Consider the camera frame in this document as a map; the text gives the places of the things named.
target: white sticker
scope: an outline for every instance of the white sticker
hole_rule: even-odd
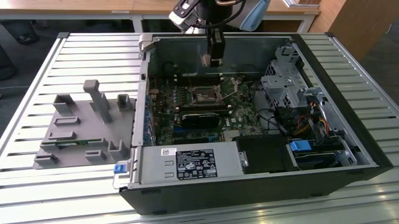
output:
[[[176,148],[163,148],[161,155],[176,155]]]
[[[112,10],[111,13],[131,13],[131,11]]]

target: green circuit board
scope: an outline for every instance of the green circuit board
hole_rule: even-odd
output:
[[[231,105],[232,113],[221,116],[219,125],[212,129],[184,130],[180,126],[181,115],[176,113],[176,107],[192,103],[192,93],[187,87],[177,87],[173,82],[165,80],[160,83],[159,89],[153,90],[152,96],[152,113],[155,117],[155,135],[156,145],[189,144],[203,142],[227,141],[224,138],[225,131],[233,131],[240,136],[259,135],[263,133],[261,125],[256,119],[256,113],[249,100],[253,91],[251,83],[241,82],[233,85],[231,79],[233,75],[223,76],[224,82],[219,87],[197,87],[204,92],[199,103],[213,103],[213,95],[207,93],[208,89],[219,90],[219,98],[225,105]]]

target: blue latch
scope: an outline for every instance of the blue latch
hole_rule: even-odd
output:
[[[116,164],[113,167],[115,174],[124,174],[127,173],[127,164]]]
[[[311,145],[307,140],[292,141],[289,143],[291,151],[311,151]]]

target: aluminum workbench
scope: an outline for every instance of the aluminum workbench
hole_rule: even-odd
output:
[[[0,139],[0,223],[373,223],[399,219],[398,106],[333,37],[301,37],[395,165],[392,170],[323,197],[140,216],[112,187],[112,164],[31,168],[56,94],[72,93],[73,100],[88,100],[83,83],[97,79],[108,99],[120,93],[136,96],[139,34],[69,34],[56,39]]]

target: power supply label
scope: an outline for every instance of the power supply label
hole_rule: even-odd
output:
[[[179,180],[217,177],[213,149],[176,152]]]

